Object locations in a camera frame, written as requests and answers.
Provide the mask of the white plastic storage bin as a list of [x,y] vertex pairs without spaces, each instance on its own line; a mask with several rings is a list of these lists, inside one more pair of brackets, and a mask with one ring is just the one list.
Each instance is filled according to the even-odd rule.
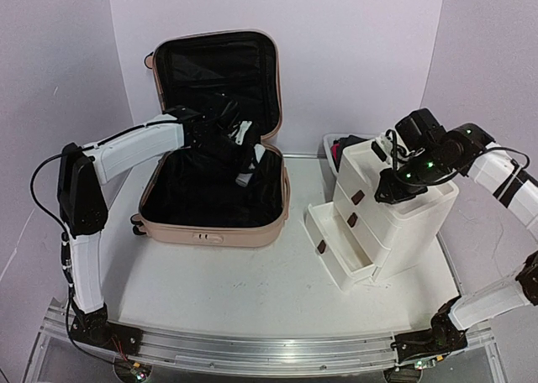
[[377,202],[380,174],[388,167],[372,150],[371,141],[346,147],[333,196],[344,223],[376,266],[372,279],[379,281],[421,261],[459,193],[449,181],[406,202]]

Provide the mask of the beige hard-shell suitcase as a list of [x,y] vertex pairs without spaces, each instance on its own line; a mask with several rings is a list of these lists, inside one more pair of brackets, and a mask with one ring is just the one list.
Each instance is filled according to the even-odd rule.
[[184,36],[145,57],[161,111],[190,130],[158,161],[130,222],[171,244],[259,248],[274,242],[291,187],[281,151],[277,47],[257,30]]

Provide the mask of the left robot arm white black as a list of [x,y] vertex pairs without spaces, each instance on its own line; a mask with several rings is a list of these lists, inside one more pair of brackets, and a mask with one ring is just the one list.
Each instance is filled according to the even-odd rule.
[[86,315],[81,334],[96,347],[113,339],[111,325],[90,314],[105,307],[100,276],[99,244],[108,221],[103,186],[116,176],[169,151],[195,149],[232,169],[235,183],[247,186],[266,149],[250,120],[227,125],[237,106],[195,111],[176,106],[129,129],[98,142],[68,144],[56,155],[60,160],[57,184],[61,226],[61,267],[69,297]]

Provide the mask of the dark grey dotted garment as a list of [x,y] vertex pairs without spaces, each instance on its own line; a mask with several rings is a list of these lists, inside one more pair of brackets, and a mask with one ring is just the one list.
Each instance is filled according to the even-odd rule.
[[358,137],[356,135],[350,134],[350,135],[348,135],[346,137],[336,139],[334,141],[334,144],[339,144],[340,145],[340,155],[342,155],[342,152],[346,147],[352,146],[352,145],[355,145],[355,144],[360,144],[360,143],[366,142],[366,141],[368,141],[368,138],[362,138],[362,137]]

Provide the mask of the white perforated plastic basket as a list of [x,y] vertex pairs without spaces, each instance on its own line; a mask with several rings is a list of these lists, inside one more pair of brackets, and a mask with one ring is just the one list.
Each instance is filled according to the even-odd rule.
[[329,162],[331,172],[338,176],[342,152],[347,146],[359,144],[373,139],[369,134],[326,134],[322,138],[325,156]]

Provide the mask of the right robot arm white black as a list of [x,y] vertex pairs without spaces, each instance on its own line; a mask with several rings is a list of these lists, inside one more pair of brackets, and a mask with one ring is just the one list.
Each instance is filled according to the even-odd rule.
[[[387,165],[379,174],[377,202],[409,202],[461,175],[495,199],[517,231],[537,240],[537,180],[528,172],[530,157],[497,143],[475,123],[447,130],[421,108],[376,137],[371,149]],[[496,281],[443,305],[425,330],[423,344],[440,352],[475,324],[536,304],[537,254],[531,253]]]

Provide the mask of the magenta red cloth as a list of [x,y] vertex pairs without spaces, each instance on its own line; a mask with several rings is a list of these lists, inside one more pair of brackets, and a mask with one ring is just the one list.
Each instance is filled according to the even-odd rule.
[[331,154],[335,162],[337,162],[340,158],[340,145],[339,144],[333,144],[331,146]]

